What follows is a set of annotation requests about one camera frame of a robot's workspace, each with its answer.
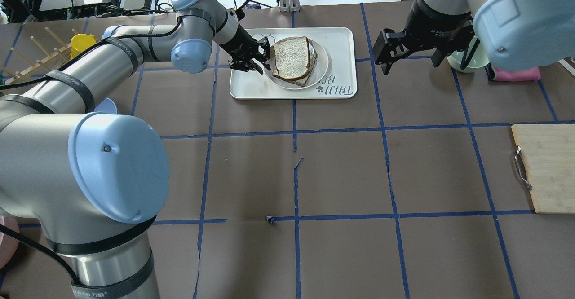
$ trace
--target blue tape line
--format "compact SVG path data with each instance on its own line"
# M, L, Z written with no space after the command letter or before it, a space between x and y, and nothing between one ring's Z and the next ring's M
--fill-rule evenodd
M515 277L513 276L513 270L511 269L511 262L509 261L509 256L507 256L507 249L505 248L505 241L503 240L503 233L501 232L501 226L499 225L499 220L497 219L497 212L495 211L495 205L493 203L493 198L491 196L491 189L489 188L489 183L487 182L487 175L485 174L485 168L483 166L483 161L481 160L481 154L479 147L477 145L477 140L475 138L475 133L473 132L473 125L469 119L469 113L467 106L465 104L465 99L463 92L461 90L460 81L457 78L457 73L454 69L451 70L453 74L453 79L456 82L457 92L460 96L461 106L464 109L465 119L469 125L469 133L472 139L473 148L477 157L477 163L479 164L479 169L481 171L481 178L483 179L483 186L485 187L485 193L487 194L487 200L489 201L489 208L493 215L493 223L495 223L495 230L497 231L497 237L499 239L499 245L501 246L501 252L503 254L503 260L505 261L505 267L507 268L507 274L509 275L509 281L511 283L511 289L513 290L513 296L519 299L519 291L517 290L517 285L515 283Z
M388 140L387 140L387 135L385 133L384 117L383 117L383 114L381 111L380 93L379 93L379 88L377 86L376 66L375 66L373 51L372 51L372 40L369 36L369 27L367 25L367 17L365 14L365 7L363 6L363 3L360 3L359 5L361 7L361 13L362 13L362 17L363 17L363 25L365 27L365 35L367 37L369 56L372 60L371 64L372 64L373 87L374 87L374 90L376 92L377 113L380 117L381 136L382 136L383 144L384 144L385 164L386 164L386 170L387 170L387 174L388 174L389 194L390 194L390 197L392 200L392 208L394 209L394 216L395 216L395 221L396 221L397 250L399 253L399 261L400 261L400 266L401 266L401 277L403 279L403 289L405 292L405 298L409 299L409 284L408 284L408 280L407 280L407 271L405 268L405 256L404 256L404 251L403 251L403 241L401 239L401 228L400 228L400 223L399 223L399 215L397 213L397 204L396 204L395 197L394 197L394 185L392 183L392 176L391 176L390 170L389 170L390 160L389 160Z
M497 215L532 215L535 211L530 209L518 209L512 211L497 211ZM491 216L491 211L448 211L437 213L399 213L400 218L430 218L430 217L466 217L466 216ZM303 220L353 220L353 219L394 219L395 214L353 214L353 215L308 215L308 216L274 216L273 220L294 221Z
M511 123L480 123L480 124L473 124L473 127L508 127L511 126Z
M86 19L86 22L84 23L84 29L82 29L82 33L86 34L86 30L88 29L88 22L90 21L89 18Z
M166 135L160 136L162 140L179 140L179 139L199 139L206 138L209 134L197 134L197 135Z
M297 133L310 134L310 133L336 133L336 132L341 133L341 132L369 132L369 131L381 131L381 127L300 129L297 131Z
M226 219L156 220L152 225L222 224Z
M543 121L543 122L517 122L517 123L477 123L472 124L474 128L480 127L510 127L514 124L573 124L573 121ZM445 129L445 128L469 128L468 124L444 124L444 125L413 125L413 126L396 126L384 127L386 131L400 131L411 129ZM329 128L329 129L298 129L298 134L314 134L314 133L343 133L343 132L372 132L381 131L380 127L361 127L361 128ZM236 137L236 136L259 136L259 135L292 135L294 131L266 131L266 132L245 132L245 133L217 133L212 134L212 137ZM165 135L160 136L163 140L176 140L176 139L203 139L208 137L208 134L197 135Z
M20 34L22 34L22 29L24 27L24 23L20 24L20 28L18 29L18 33L16 33L16 37L14 38L14 42L12 42L12 47L16 47L16 42L18 42L18 38L20 37ZM10 57L12 56L12 50L8 51L8 56L6 56L6 60L4 61L4 68L8 65L8 62L10 61Z
M437 128L466 128L467 124L446 124L446 125L413 125L413 126L390 126L385 127L386 131L398 131L402 129L437 129Z
M547 102L547 106L549 107L549 111L551 112L551 115L553 116L553 120L558 123L559 119L557 118L557 114L555 113L555 110L553 109L553 105L551 105L551 100L549 99L549 96L547 95L547 92L545 91L543 83L541 82L541 80L538 80L537 84L539 85L539 87L541 89L541 93L543 94L543 97L545 98L545 101Z
M497 215L529 215L535 214L532 209L516 209L513 211L496 211Z
M220 47L216 49L216 64L220 60ZM208 178L210 172L210 156L212 154L212 135L214 130L214 113L216 109L216 92L217 92L217 68L214 69L214 85L212 88L212 108L210 110L210 127L208 133L208 150L206 152L206 164L203 171L203 189L202 189L202 207L199 214L200 220L204 220L206 216L206 198L208 196ZM198 255L202 254L202 238L203 238L203 222L200 222L198 229ZM198 283L195 283L195 290L193 299L198 297Z
M298 160L296 166L293 168L293 203L294 203L294 225L295 225L295 235L296 235L296 298L301 299L301 261L300 261L300 200L299 200L299 183L298 183L298 168L300 166L301 161L304 158L300 158Z
M138 95L140 95L140 86L142 85L142 77L144 76L144 72L140 69L138 70L140 74L138 74L138 84L136 85L136 93L134 94L134 103L132 103L132 110L130 111L130 115L134 116L136 113L136 104L138 103Z
M246 133L218 133L213 137L258 136L258 135L290 135L293 131L246 132Z
M485 216L491 215L491 211L448 211L446 213L405 213L399 214L401 218L420 217L465 217L465 216Z
M296 112L296 100L292 99L292 112L293 112L293 151L297 150L297 112Z

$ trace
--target metal handle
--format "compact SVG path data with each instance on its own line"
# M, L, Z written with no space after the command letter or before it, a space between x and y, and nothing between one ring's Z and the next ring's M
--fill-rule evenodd
M521 178L521 180L523 180L523 182L525 183L527 190L531 191L531 189L533 189L533 186L526 180L526 178L523 178L523 174L521 173L521 169L519 168L518 158L520 154L521 154L521 147L518 145L515 152L515 168L517 169L517 174L519 175L519 178Z

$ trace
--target yellow cup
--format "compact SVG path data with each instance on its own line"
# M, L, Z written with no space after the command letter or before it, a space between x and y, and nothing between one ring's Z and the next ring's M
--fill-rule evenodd
M91 34L77 34L70 40L72 50L70 50L70 57L76 57L80 52L88 49L96 44L96 37Z

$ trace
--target grid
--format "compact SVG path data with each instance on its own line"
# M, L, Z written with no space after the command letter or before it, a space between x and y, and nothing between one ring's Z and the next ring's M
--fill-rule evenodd
M401 219L419 219L419 218L426 218L426 217L472 217L472 216L486 216L491 217L493 221L493 225L495 226L495 231L497 233L497 240L499 242L501 254L503 256L505 269L507 270L507 277L508 283L512 289L513 297L520 298L520 289L515 282L515 277L513 274L513 266L509 260L509 256L507 253L507 248L505 245L505 238L503 232L501 231L501 226L499 222L500 216L505 215L532 215L534 211L528 209L518 209L518 210L497 210L495 208L495 203L493 201L493 196L491 195L491 189L489 187L489 183L487 181L487 175L485 172L485 167L483 166L483 161L481 157L480 147L478 146L478 141L476 139L476 135L474 130L477 128L488 128L488 127L509 127L511 123L473 123L472 119L470 118L468 107L466 105L466 100L464 99L464 92L462 90L462 86L460 85L460 80L458 78L458 74L451 70L452 78L454 81L454 85L456 86L456 90L458 93L458 97L460 99L460 105L462 107L462 111L464 113L464 120L465 123L454 123L454 124L440 124L440 125L400 125L400 126L388 126L385 124L385 114L382 111L382 103L380 101L380 92L378 86L378 78L376 75L376 65L374 64L373 60L374 57L371 52L372 40L370 39L370 31L368 28L368 19L366 16L366 10L364 4L360 4L362 19L363 19L363 27L365 29L365 35L367 37L367 45L369 50L369 58L356 58L356 62L369 62L372 72L372 82L373 82L373 90L375 94L375 101L376 101L376 110L378 114L379 120L379 127L362 127L362 128L328 128L328 129L298 129L298 121L297 121L297 112L298 112L298 102L294 99L292 101L292 130L285 130L285 131L257 131L257 132L235 132L235 133L214 133L214 114L216 111L216 97L217 97L217 85L218 85L218 70L222 68L228 68L228 66L220 65L220 48L217 48L216 55L215 55L215 65L208 66L209 69L213 69L214 71L214 82L212 87L212 100L211 100L211 109L210 109L210 119L209 119L209 130L207 134L196 134L196 135L164 135L161 138L164 140L180 140L180 139L206 139L207 140L207 150L205 156L205 168L203 172L203 192L202 192L202 200L201 200L201 210L199 214L199 219L191 219L191 220L158 220L154 223L154 225L182 225L182 224L193 224L198 226L198 237L197 237L197 248L199 251L199 255L201 256L202 253L202 246L203 246L203 234L204 234L204 227L206 224L223 224L227 222L226 218L222 219L207 219L206 218L206 207L207 207L207 198L208 198L208 185L209 185L209 173L210 173L210 160L212 154L212 141L214 138L224 138L224 137L242 137L242 136L289 136L293 137L293 151L296 152L298 148L298 135L312 135L312 134L319 134L319 133L344 133L344 132L380 132L381 137L381 147L383 150L384 158L382 161L385 162L385 170L387 175L387 183L389 187L389 195L391 199L391 213L371 213L371 214L352 214L352 215L300 215L300 200L299 200L299 192L298 192L298 168L301 163L306 161L305 158L299 158L296 165L293 168L293 203L294 203L294 212L293 215L281 215L281 216L274 216L269 220L272 220L273 223L279 222L292 222L294 223L294 257L295 257L295 286L296 286L296 297L298 299L302 297L306 297L305 295L302 296L302 285L301 285L301 256L300 256L300 222L302 221L329 221L329 220L390 220L394 222L394 231L395 237L397 241L397 256L400 263L401 269L401 279L403 282L403 291L404 297L409 299L413 297L410 294L410 286L408 282L408 275L409 271L406 264L406 254L404 251L404 241L402 238L402 229L401 229ZM84 25L84 31L88 28L88 23L90 19L86 20ZM154 17L151 18L151 22L154 24ZM295 14L292 13L291 15L291 26L296 27L296 17ZM16 35L16 39L14 40L13 45L16 45L18 38L20 37L20 33L22 31L22 27L20 27L18 34ZM404 60L403 62L411 62L410 60L418 60L421 58L430 58L430 56L412 56L409 57L408 60ZM6 62L4 65L8 64L10 59L10 53L6 58ZM174 68L144 68L141 66L138 69L138 77L137 77L137 85L135 90L135 95L133 99L133 105L131 108L131 115L137 115L137 105L138 105L138 95L140 94L140 88L142 86L142 77L147 72L156 72L156 71L167 71L167 70L175 70ZM560 121L558 115L555 113L554 107L552 105L552 101L548 96L548 93L545 90L544 83L542 81L538 82L538 88L540 89L540 94L544 97L546 101L548 111L552 115L553 121L537 121L537 122L530 122L530 123L575 123L575 121ZM392 131L409 131L409 130L436 130L436 129L467 129L469 132L469 137L471 139L473 150L476 156L477 165L480 169L481 173L481 180L485 192L485 197L487 197L487 201L489 203L489 210L488 211L438 211L438 212L400 212L396 203L396 195L394 194L394 173L390 169L393 164L393 159L390 156L390 145L388 143L388 134ZM21 228L37 228L39 227L38 224L21 224ZM199 265L199 278L202 275L202 265L200 262ZM4 281L4 277L6 272L2 274L0 278L0 288L2 282ZM198 284L195 284L195 292L193 293L193 299L198 297Z

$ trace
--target pink cloth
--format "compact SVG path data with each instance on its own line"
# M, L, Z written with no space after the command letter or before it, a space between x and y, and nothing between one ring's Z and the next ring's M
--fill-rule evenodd
M524 71L507 71L495 68L494 66L491 67L493 68L493 72L495 73L493 80L496 81L515 82L515 81L537 81L541 79L541 73L539 71L538 66Z

